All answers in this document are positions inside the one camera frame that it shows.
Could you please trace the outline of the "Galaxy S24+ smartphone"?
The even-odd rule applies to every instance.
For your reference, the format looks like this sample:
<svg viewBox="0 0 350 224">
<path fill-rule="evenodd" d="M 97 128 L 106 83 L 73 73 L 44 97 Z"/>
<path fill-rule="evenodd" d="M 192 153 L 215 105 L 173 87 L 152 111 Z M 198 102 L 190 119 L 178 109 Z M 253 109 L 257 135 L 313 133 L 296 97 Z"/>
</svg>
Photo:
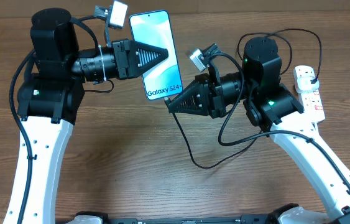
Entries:
<svg viewBox="0 0 350 224">
<path fill-rule="evenodd" d="M 140 43 L 136 55 L 148 100 L 157 100 L 183 91 L 169 13 L 144 12 L 129 18 L 134 40 Z"/>
</svg>

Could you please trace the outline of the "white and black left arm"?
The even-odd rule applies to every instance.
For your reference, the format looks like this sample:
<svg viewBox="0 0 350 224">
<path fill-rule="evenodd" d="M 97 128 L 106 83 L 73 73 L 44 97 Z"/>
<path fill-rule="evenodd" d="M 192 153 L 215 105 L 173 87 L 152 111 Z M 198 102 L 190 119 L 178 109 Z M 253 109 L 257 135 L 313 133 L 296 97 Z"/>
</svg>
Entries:
<svg viewBox="0 0 350 224">
<path fill-rule="evenodd" d="M 137 78 L 168 58 L 168 50 L 135 40 L 112 41 L 80 50 L 75 27 L 86 28 L 62 8 L 32 16 L 33 49 L 19 65 L 24 82 L 9 90 L 9 105 L 20 131 L 11 199 L 5 223 L 54 223 L 63 155 L 85 82 Z"/>
</svg>

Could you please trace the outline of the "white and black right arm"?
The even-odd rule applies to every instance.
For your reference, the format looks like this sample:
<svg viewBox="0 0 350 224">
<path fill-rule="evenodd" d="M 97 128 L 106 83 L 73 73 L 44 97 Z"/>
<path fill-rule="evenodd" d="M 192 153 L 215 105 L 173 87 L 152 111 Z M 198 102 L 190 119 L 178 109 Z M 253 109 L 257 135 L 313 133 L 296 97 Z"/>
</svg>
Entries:
<svg viewBox="0 0 350 224">
<path fill-rule="evenodd" d="M 320 136 L 303 105 L 280 82 L 282 61 L 275 34 L 249 35 L 237 72 L 221 76 L 214 59 L 217 45 L 195 50 L 190 58 L 200 74 L 165 103 L 171 114 L 196 114 L 228 121 L 243 103 L 252 125 L 270 137 L 296 163 L 320 197 L 324 213 L 290 203 L 261 223 L 350 223 L 350 170 Z"/>
</svg>

